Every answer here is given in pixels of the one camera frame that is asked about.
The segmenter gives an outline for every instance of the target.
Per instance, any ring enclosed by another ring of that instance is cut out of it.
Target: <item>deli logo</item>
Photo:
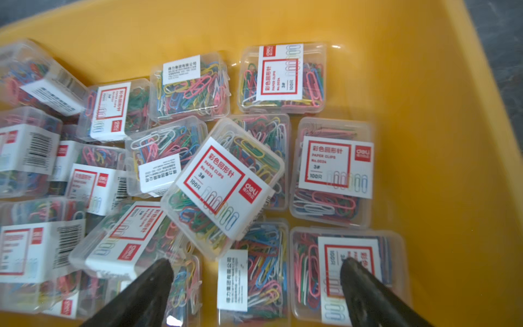
[[[66,156],[68,147],[69,145],[59,145],[58,153],[56,154],[56,156]]]
[[[118,257],[118,260],[131,261],[140,248],[139,244],[127,244]]]
[[[113,121],[112,126],[111,126],[111,133],[119,132],[121,130],[122,130],[122,121],[121,120]]]
[[[73,313],[73,300],[62,301],[62,312],[63,315],[71,315]]]
[[[100,173],[100,176],[98,177],[98,184],[96,184],[96,186],[106,187],[108,179],[109,174]]]
[[[370,146],[357,145],[354,160],[370,162],[371,152]]]
[[[252,204],[254,200],[256,200],[256,197],[258,197],[258,194],[260,194],[261,190],[262,188],[256,185],[256,183],[249,178],[240,189],[240,194]]]
[[[265,46],[265,47],[263,47],[263,56],[264,57],[274,57],[274,56],[276,56],[276,46]]]
[[[33,228],[33,235],[31,237],[31,245],[42,244],[43,227]]]
[[[9,132],[7,134],[7,144],[15,143],[17,135],[18,135],[18,131],[11,131],[11,132]]]

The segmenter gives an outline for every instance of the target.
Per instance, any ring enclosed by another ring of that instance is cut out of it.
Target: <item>yellow plastic bin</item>
[[[374,124],[371,227],[405,239],[414,308],[437,326],[521,325],[521,156],[460,0],[92,0],[7,26],[0,45],[25,37],[86,85],[219,51],[231,104],[246,47],[326,42],[329,90],[318,116]],[[308,225],[288,211],[267,216]],[[205,261],[204,326],[217,323],[216,280],[217,263]],[[14,313],[0,321],[79,324]]]

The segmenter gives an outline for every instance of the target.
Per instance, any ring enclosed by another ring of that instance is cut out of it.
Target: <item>white label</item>
[[[138,276],[134,266],[164,219],[159,202],[135,202],[96,245],[85,264],[99,278],[125,276],[134,280]]]
[[[59,134],[27,124],[0,128],[0,172],[51,175],[59,140]]]
[[[218,262],[218,309],[247,312],[248,250],[228,250]]]
[[[180,171],[179,153],[139,165],[140,190],[154,197],[162,196]]]
[[[306,136],[298,187],[372,199],[374,144]]]
[[[200,55],[175,60],[164,64],[163,85],[195,80],[201,77]]]
[[[78,308],[78,297],[80,292],[76,292],[67,300],[62,300],[53,305],[51,309],[43,311],[45,314],[56,315],[69,319],[76,319],[76,309]]]
[[[347,303],[339,279],[343,260],[359,261],[379,281],[381,260],[377,239],[318,237],[322,322],[351,326]]]
[[[176,185],[229,238],[240,240],[274,190],[210,137]]]
[[[125,171],[73,164],[66,196],[87,204],[86,211],[105,216],[127,198]]]
[[[49,177],[51,182],[67,182],[71,176],[71,168],[78,158],[82,145],[76,141],[60,141],[53,173]]]
[[[68,255],[84,233],[85,219],[3,226],[0,283],[43,283],[74,272]]]
[[[256,100],[303,98],[303,44],[261,46]]]
[[[90,136],[98,141],[121,141],[125,126],[131,82],[101,86],[96,95]]]
[[[20,88],[64,116],[76,115],[84,110],[83,99],[87,88],[56,61],[44,78]]]

